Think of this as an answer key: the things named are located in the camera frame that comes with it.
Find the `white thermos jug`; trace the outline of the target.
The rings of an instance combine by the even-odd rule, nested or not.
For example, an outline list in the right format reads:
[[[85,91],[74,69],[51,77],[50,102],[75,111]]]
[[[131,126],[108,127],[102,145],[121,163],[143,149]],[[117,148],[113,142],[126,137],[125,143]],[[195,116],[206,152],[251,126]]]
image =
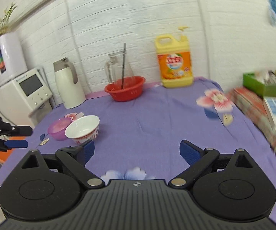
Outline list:
[[[65,108],[75,108],[85,100],[85,94],[74,65],[63,58],[53,63],[55,82]]]

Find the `red patterned bedding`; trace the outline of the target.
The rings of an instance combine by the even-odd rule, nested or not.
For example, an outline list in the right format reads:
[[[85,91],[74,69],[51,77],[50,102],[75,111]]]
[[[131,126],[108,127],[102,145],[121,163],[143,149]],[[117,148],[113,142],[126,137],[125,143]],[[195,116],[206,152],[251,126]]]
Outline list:
[[[247,116],[254,125],[264,134],[270,143],[271,148],[276,153],[276,129],[272,128],[263,99],[254,92],[239,87],[231,90],[227,97]]]

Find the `green box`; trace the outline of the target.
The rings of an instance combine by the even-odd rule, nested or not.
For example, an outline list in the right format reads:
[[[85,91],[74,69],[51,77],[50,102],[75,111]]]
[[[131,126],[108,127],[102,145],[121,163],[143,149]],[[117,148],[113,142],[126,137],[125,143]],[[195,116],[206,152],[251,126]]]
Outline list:
[[[276,70],[244,73],[243,86],[260,97],[276,97]]]

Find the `glass pitcher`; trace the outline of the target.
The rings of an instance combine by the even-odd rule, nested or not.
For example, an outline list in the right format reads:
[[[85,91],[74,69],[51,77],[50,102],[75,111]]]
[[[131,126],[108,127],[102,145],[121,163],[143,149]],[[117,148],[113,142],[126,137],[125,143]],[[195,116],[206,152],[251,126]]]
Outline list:
[[[109,60],[105,64],[105,72],[108,83],[116,83],[117,80],[121,79],[122,76],[122,51],[110,53]],[[128,62],[127,54],[125,56],[125,72],[124,77],[133,77],[132,68]]]

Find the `white red patterned bowl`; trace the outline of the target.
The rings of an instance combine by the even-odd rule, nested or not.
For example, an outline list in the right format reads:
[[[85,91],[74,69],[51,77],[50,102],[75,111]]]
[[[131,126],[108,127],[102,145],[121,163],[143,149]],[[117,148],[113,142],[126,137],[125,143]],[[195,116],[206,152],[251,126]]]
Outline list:
[[[95,140],[99,132],[100,119],[96,115],[83,116],[73,121],[65,130],[65,136],[76,144]]]

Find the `orange plastic basin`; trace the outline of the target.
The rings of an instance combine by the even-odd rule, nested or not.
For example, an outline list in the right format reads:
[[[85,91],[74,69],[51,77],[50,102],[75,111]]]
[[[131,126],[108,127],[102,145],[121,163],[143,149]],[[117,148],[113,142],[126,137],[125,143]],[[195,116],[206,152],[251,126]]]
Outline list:
[[[25,136],[11,136],[9,140],[25,140]],[[0,164],[4,164],[10,157],[14,149],[8,150],[7,152],[0,152]]]

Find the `white water purifier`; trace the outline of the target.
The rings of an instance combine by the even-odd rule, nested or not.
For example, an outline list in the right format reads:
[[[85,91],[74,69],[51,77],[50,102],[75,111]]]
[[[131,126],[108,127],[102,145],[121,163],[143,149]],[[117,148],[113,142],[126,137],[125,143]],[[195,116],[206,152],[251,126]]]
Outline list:
[[[11,32],[0,36],[0,87],[27,70],[18,35]]]

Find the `white water dispenser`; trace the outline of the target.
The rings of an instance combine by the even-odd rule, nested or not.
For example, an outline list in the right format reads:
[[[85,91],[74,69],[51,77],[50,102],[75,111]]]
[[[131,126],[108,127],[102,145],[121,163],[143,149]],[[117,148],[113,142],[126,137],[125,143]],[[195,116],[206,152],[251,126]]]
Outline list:
[[[34,128],[52,110],[52,96],[40,72],[32,69],[0,87],[0,113],[15,125]]]

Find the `green potted plant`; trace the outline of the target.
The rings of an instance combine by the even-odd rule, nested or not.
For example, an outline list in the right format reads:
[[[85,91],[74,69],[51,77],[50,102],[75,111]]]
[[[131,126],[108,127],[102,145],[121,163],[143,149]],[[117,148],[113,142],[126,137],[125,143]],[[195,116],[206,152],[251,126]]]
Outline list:
[[[3,17],[0,17],[0,36],[4,35],[9,31],[10,17],[16,9],[16,7],[16,3],[11,3],[10,7],[4,10]]]

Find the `yellow detergent bottle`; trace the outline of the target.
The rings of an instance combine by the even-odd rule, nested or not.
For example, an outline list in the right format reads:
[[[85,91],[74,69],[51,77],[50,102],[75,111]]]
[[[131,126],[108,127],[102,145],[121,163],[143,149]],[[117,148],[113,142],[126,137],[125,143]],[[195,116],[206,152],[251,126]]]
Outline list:
[[[161,82],[165,88],[186,87],[193,84],[189,40],[184,35],[187,26],[180,26],[180,38],[171,34],[159,35],[155,39]]]

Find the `purple plastic bowl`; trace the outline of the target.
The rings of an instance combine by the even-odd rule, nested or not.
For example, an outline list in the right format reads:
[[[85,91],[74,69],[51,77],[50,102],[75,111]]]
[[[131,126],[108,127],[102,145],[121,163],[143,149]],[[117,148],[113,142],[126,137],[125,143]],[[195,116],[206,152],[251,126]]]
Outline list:
[[[49,126],[48,134],[56,141],[65,141],[67,140],[65,130],[71,123],[72,120],[69,117],[58,119]]]

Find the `black stirring stick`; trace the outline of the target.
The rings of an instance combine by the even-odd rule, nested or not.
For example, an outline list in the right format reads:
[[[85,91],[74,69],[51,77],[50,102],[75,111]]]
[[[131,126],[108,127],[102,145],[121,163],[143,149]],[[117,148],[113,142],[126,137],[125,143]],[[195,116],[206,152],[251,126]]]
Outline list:
[[[121,89],[124,89],[125,56],[126,56],[126,43],[123,43]]]

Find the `purple floral tablecloth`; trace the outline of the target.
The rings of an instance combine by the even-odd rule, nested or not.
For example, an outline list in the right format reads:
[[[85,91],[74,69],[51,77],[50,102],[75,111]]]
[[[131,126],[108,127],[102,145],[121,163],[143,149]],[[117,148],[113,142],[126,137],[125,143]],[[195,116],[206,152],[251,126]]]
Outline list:
[[[276,155],[237,107],[214,107],[209,97],[218,91],[217,83],[199,80],[148,88],[129,102],[100,97],[75,108],[100,119],[85,167],[104,187],[80,187],[47,166],[44,154],[78,146],[49,136],[50,124],[68,113],[57,106],[28,148],[15,150],[0,169],[0,229],[276,229]],[[170,187],[189,168],[182,140],[231,160],[193,187]]]

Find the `red plastic basket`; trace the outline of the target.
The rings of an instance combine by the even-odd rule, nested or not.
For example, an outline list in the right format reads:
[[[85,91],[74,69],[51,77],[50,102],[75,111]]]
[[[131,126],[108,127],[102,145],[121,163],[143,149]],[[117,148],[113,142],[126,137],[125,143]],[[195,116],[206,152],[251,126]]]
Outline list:
[[[108,84],[104,91],[117,102],[127,102],[138,98],[143,92],[143,85],[145,78],[142,76],[127,77],[124,79],[122,88],[122,79],[117,80],[116,83]]]

